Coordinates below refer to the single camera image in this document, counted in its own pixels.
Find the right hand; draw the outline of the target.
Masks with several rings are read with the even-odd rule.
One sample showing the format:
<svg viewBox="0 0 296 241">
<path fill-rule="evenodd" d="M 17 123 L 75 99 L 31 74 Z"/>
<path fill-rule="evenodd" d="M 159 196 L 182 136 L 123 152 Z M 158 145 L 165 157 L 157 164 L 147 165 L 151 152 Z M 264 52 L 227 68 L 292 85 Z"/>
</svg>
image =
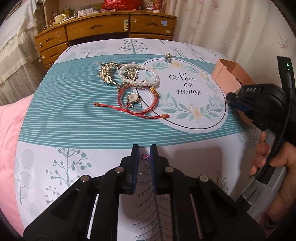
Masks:
<svg viewBox="0 0 296 241">
<path fill-rule="evenodd" d="M 266 157 L 271 152 L 271 147 L 265 142 L 266 132 L 262 132 L 259 143 L 255 147 L 256 154 L 252 158 L 250 176 L 266 163 Z M 285 179 L 276 195 L 275 200 L 267 210 L 267 223 L 274 226 L 281 223 L 295 203 L 295 146 L 284 143 L 279 153 L 269 161 L 272 167 L 287 167 Z"/>
</svg>

